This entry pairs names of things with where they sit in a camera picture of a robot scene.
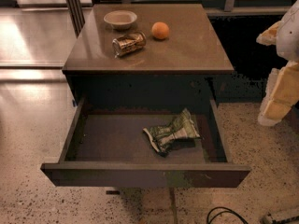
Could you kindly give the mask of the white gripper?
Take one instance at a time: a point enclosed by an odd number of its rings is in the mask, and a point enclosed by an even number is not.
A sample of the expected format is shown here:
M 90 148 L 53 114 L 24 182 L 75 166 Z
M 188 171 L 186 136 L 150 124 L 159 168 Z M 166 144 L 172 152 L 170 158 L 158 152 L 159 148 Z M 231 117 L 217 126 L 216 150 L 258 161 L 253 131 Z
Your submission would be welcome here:
M 271 70 L 260 106 L 258 122 L 263 126 L 274 126 L 299 101 L 299 0 L 280 22 L 259 34 L 256 42 L 265 46 L 276 44 L 278 56 L 289 61 L 281 69 Z

